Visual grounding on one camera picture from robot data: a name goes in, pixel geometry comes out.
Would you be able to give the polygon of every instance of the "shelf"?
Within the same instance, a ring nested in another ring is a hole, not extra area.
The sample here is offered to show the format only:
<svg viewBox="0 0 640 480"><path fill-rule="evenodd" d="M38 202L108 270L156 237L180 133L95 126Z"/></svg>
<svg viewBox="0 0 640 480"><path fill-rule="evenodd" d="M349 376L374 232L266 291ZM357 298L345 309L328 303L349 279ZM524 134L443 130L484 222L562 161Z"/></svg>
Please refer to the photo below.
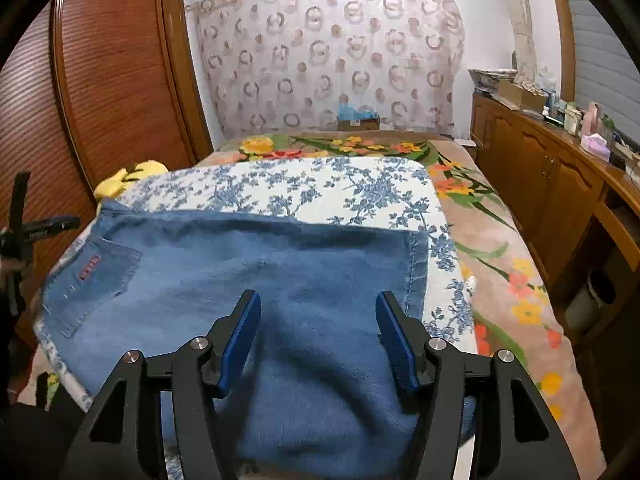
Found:
<svg viewBox="0 0 640 480"><path fill-rule="evenodd" d="M635 272L640 264L640 248L636 243L638 231L630 221L638 222L638 219L629 219L624 209L611 210L604 202L596 204L594 215L609 233L631 270Z"/></svg>

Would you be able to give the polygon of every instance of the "floral bedspread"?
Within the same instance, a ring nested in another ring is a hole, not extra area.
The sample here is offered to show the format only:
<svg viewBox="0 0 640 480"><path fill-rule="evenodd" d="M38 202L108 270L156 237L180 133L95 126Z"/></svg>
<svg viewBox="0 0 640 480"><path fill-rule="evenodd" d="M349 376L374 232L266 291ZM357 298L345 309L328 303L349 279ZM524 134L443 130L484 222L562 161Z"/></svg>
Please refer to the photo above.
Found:
<svg viewBox="0 0 640 480"><path fill-rule="evenodd" d="M476 283L472 311L479 353L491 355L508 348L517 355L558 421L580 477L597 478L606 464L572 347L562 335L542 279L508 209L464 148L449 140L424 139L382 131L324 137L273 134L225 146L200 165L308 156L400 156L420 162L442 204L463 274L468 282ZM348 217L349 222L359 223L364 207L356 199L348 207L355 214L340 214L335 221L344 222ZM393 222L406 228L420 215L419 204L408 206Z"/></svg>

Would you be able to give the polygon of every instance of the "yellow flower print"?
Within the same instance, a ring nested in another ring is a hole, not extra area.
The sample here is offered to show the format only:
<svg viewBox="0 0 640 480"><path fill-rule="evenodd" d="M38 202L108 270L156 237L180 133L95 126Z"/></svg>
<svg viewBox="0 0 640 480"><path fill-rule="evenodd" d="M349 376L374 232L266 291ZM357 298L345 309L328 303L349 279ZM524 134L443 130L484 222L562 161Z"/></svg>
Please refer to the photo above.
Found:
<svg viewBox="0 0 640 480"><path fill-rule="evenodd" d="M471 189L470 187L465 187L465 186L461 186L461 187L453 187L449 190L447 190L447 193L458 193L460 195L470 195L474 192L473 189Z"/></svg>
<svg viewBox="0 0 640 480"><path fill-rule="evenodd" d="M533 291L533 297L545 306L549 306L551 304L548 294L539 287L536 287Z"/></svg>
<svg viewBox="0 0 640 480"><path fill-rule="evenodd" d="M462 277L465 280L468 280L471 276L473 276L473 271L471 269L469 269L469 267L464 264L463 262L460 262L460 270L462 271Z"/></svg>
<svg viewBox="0 0 640 480"><path fill-rule="evenodd" d="M551 412L551 415L554 416L556 422L559 422L560 417L562 416L562 410L560 409L560 406L558 406L557 404L552 404L549 406L549 411Z"/></svg>
<svg viewBox="0 0 640 480"><path fill-rule="evenodd" d="M329 156L329 152L327 150L322 150L321 152L303 153L302 156L305 156L307 158Z"/></svg>
<svg viewBox="0 0 640 480"><path fill-rule="evenodd" d="M264 155L273 151L273 141L269 137L249 137L242 143L245 153Z"/></svg>
<svg viewBox="0 0 640 480"><path fill-rule="evenodd" d="M526 258L514 258L513 268L527 275L527 278L531 279L536 275L536 271L533 268L531 260Z"/></svg>
<svg viewBox="0 0 640 480"><path fill-rule="evenodd" d="M458 170L463 170L464 166L456 162L455 160L443 160L443 163L448 168L456 168Z"/></svg>
<svg viewBox="0 0 640 480"><path fill-rule="evenodd" d="M542 390L542 393L548 396L556 395L560 391L561 387L562 377L555 372L545 374L540 381L540 389Z"/></svg>
<svg viewBox="0 0 640 480"><path fill-rule="evenodd" d="M542 309L538 304L531 303L527 300L520 300L517 305L511 307L511 311L523 325L542 324L540 319Z"/></svg>
<svg viewBox="0 0 640 480"><path fill-rule="evenodd" d="M422 148L416 146L412 142L401 142L400 146L402 146L403 148L406 148L408 150L411 150L412 152L421 152L422 151Z"/></svg>

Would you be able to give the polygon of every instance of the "sheer curtain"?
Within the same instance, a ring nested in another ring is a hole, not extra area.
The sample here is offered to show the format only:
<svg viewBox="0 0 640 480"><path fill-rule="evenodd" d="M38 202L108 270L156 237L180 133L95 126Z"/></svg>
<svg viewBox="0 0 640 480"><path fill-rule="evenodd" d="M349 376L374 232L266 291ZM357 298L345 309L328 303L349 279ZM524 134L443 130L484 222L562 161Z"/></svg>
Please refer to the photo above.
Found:
<svg viewBox="0 0 640 480"><path fill-rule="evenodd" d="M331 130L340 103L446 132L464 28L454 0L203 0L211 98L228 138Z"/></svg>

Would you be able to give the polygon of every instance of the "wooden wardrobe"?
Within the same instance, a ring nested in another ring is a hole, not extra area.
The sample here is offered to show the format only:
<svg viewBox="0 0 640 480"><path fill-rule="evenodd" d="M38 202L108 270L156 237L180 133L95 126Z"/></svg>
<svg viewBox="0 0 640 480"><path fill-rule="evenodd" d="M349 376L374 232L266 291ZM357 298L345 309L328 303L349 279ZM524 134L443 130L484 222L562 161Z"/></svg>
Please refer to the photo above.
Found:
<svg viewBox="0 0 640 480"><path fill-rule="evenodd" d="M53 0L0 72L0 228L17 171L31 171L26 221L85 226L93 188L120 168L178 170L210 152L182 0ZM38 282L78 233L37 243Z"/></svg>

